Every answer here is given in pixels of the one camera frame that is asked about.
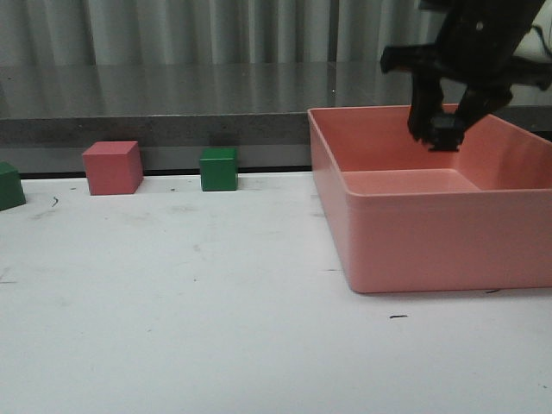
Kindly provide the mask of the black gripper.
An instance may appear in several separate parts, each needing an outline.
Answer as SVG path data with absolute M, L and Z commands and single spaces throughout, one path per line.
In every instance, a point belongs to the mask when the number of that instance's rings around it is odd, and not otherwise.
M 455 126 L 470 129 L 512 100 L 511 85 L 551 85 L 551 64 L 516 56 L 543 1 L 453 1 L 434 42 L 384 49 L 381 71 L 411 73 L 408 129 L 416 141 L 435 140 L 432 118 L 442 113 L 440 80 L 467 85 Z

